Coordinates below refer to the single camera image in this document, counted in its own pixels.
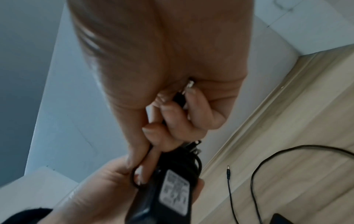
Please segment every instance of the cable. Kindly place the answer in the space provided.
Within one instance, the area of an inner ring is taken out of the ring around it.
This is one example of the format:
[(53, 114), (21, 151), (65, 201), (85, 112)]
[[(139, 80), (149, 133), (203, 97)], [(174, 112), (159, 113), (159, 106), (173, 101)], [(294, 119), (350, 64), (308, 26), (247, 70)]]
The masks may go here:
[(239, 221), (237, 221), (235, 211), (233, 209), (233, 203), (232, 203), (232, 196), (231, 196), (231, 190), (230, 190), (230, 167), (228, 166), (228, 169), (226, 170), (226, 175), (228, 178), (228, 187), (229, 187), (229, 195), (230, 195), (230, 204), (231, 204), (231, 210), (233, 214), (233, 218), (235, 219), (236, 224), (239, 224)]
[(298, 150), (298, 149), (303, 149), (303, 148), (312, 148), (312, 149), (316, 149), (316, 150), (325, 150), (325, 149), (328, 149), (330, 151), (334, 151), (334, 152), (338, 152), (338, 153), (343, 153), (347, 156), (352, 156), (354, 157), (354, 153), (350, 152), (350, 151), (347, 151), (345, 149), (341, 149), (341, 148), (336, 148), (336, 147), (331, 147), (331, 146), (324, 146), (324, 145), (299, 145), (299, 146), (296, 146), (296, 147), (293, 147), (293, 148), (288, 148), (288, 149), (284, 149), (284, 150), (281, 150), (279, 152), (276, 152), (274, 153), (273, 155), (271, 155), (270, 157), (268, 157), (267, 159), (263, 160), (259, 165), (258, 167), (253, 171), (253, 174), (252, 174), (252, 177), (251, 177), (251, 195), (252, 195), (252, 199), (253, 199), (253, 202), (254, 202), (254, 207), (256, 209), (256, 212), (257, 212), (257, 216), (258, 216), (258, 220), (259, 220), (259, 223), (260, 224), (263, 224), (262, 222), (262, 218), (261, 218), (261, 215), (259, 213), (259, 209), (258, 209), (258, 205), (257, 205), (257, 200), (256, 200), (256, 197), (254, 196), (254, 192), (253, 192), (253, 179), (254, 179), (254, 176), (256, 175), (257, 171), (261, 168), (261, 166), (263, 166), (266, 162), (268, 162), (269, 160), (273, 159), (274, 157), (277, 157), (281, 154), (284, 154), (286, 152), (291, 152), (291, 151), (294, 151), (294, 150)]

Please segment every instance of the hand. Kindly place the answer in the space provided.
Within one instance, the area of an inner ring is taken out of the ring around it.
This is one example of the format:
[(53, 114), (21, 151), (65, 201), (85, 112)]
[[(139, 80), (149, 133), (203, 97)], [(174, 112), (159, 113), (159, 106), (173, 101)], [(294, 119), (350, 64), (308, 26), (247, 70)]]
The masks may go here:
[[(124, 223), (136, 189), (129, 182), (126, 158), (115, 159), (79, 184), (40, 224)], [(204, 187), (199, 179), (193, 202)]]
[[(247, 75), (253, 0), (68, 0), (84, 55), (146, 182), (162, 151), (228, 118)], [(188, 114), (170, 102), (188, 89)], [(149, 124), (146, 107), (152, 104)], [(162, 119), (167, 127), (159, 124)]]

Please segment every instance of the sticker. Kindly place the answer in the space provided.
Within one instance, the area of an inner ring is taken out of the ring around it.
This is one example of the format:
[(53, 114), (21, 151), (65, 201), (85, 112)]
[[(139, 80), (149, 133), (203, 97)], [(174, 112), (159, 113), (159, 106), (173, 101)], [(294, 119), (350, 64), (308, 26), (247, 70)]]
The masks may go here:
[(167, 170), (159, 200), (166, 207), (182, 216), (188, 213), (189, 182), (172, 170)]

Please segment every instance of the wood grain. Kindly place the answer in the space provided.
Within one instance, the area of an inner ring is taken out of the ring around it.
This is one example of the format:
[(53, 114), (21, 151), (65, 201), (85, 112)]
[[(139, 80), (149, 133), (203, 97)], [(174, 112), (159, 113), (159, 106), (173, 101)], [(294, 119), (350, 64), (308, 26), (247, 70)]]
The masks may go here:
[[(240, 224), (258, 223), (250, 177), (273, 153), (302, 144), (354, 152), (354, 46), (301, 57), (283, 83), (205, 167), (193, 224), (234, 223), (226, 167)], [(299, 150), (265, 164), (254, 180), (264, 223), (281, 213), (294, 223), (354, 223), (354, 160)]]

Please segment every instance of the power adapter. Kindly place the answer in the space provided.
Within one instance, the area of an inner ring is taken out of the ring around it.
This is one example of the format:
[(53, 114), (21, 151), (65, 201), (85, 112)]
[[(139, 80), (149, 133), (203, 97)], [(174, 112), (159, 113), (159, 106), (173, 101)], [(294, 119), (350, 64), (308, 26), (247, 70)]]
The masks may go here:
[(126, 224), (191, 222), (192, 192), (202, 169), (196, 148), (199, 143), (192, 142), (161, 155), (149, 182), (137, 192)]

